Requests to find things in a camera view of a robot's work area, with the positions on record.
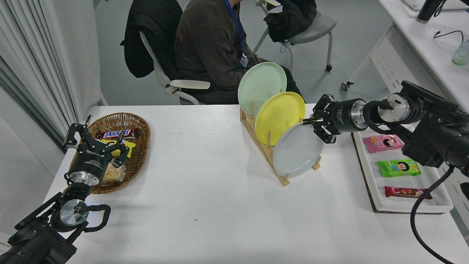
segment red snack bar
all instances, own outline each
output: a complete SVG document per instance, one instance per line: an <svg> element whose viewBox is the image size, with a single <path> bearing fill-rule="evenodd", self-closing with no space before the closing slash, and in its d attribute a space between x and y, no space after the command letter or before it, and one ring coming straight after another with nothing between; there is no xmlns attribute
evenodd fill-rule
<svg viewBox="0 0 469 264"><path fill-rule="evenodd" d="M99 140L112 140L116 139L119 137L119 133L121 133L122 130L117 130L117 131L108 131L108 132L98 132L96 133L96 138ZM124 131L124 139L135 139L138 137L138 129L137 128L131 128L131 129L126 129Z"/></svg>
<svg viewBox="0 0 469 264"><path fill-rule="evenodd" d="M418 198L427 189L414 189L414 188L400 188L400 187L390 187L384 186L386 197L389 196L398 196L398 197L410 197L410 198ZM431 194L427 196L426 199L433 199Z"/></svg>

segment chair caster wheel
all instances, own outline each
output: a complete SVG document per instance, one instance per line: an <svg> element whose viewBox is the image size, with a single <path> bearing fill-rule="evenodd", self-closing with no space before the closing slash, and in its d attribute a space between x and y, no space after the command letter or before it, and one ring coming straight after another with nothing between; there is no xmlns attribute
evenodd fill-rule
<svg viewBox="0 0 469 264"><path fill-rule="evenodd" d="M340 88L344 91L348 90L350 88L350 85L346 84L346 83L342 83L340 85Z"/></svg>

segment clear plastic jar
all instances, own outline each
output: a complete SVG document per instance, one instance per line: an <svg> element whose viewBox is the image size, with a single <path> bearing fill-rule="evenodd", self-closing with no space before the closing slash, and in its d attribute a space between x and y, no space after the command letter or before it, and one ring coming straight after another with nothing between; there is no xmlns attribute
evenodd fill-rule
<svg viewBox="0 0 469 264"><path fill-rule="evenodd" d="M469 62L469 41L462 42L458 50L454 53L453 63L464 66Z"/></svg>

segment yellow plate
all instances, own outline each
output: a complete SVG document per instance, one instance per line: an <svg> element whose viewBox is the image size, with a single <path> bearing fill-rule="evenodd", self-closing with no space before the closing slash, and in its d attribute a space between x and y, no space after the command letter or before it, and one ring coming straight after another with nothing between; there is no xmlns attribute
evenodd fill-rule
<svg viewBox="0 0 469 264"><path fill-rule="evenodd" d="M272 96L260 108L256 117L256 134L259 141L267 145L270 131L270 146L275 146L288 128L304 118L306 112L303 98L294 92Z"/></svg>

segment pink snack package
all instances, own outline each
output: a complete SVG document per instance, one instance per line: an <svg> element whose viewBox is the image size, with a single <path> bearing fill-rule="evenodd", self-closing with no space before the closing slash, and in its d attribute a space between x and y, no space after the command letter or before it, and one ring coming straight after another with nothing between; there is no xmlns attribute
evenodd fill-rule
<svg viewBox="0 0 469 264"><path fill-rule="evenodd" d="M363 141L370 153L398 149L404 146L396 135L376 135L367 137Z"/></svg>

